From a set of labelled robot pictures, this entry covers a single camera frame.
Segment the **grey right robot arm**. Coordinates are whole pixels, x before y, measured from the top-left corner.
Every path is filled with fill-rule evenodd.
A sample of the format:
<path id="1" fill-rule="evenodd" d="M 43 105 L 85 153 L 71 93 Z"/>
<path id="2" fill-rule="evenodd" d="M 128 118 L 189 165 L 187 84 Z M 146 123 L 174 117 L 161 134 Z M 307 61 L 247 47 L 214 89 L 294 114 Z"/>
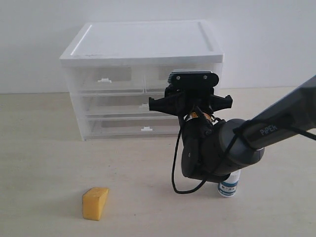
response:
<path id="1" fill-rule="evenodd" d="M 151 111 L 176 116 L 183 144 L 184 177 L 220 183 L 235 171 L 258 163 L 267 146 L 295 135 L 315 139 L 316 79 L 310 78 L 259 115 L 244 120 L 216 117 L 233 105 L 231 96 L 217 96 L 220 79 L 211 71 L 172 72 L 160 99 L 149 98 Z"/>

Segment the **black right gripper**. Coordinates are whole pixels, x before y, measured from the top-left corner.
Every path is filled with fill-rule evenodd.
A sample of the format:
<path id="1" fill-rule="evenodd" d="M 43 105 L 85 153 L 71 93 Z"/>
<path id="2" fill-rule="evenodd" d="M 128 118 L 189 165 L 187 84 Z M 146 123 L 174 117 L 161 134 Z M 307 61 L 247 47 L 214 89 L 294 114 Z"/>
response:
<path id="1" fill-rule="evenodd" d="M 161 112 L 173 116 L 185 116 L 195 107 L 209 115 L 216 111 L 230 109 L 233 99 L 230 95 L 226 97 L 214 94 L 214 88 L 208 89 L 178 89 L 169 85 L 164 91 L 164 97 L 148 100 L 149 110 Z"/>

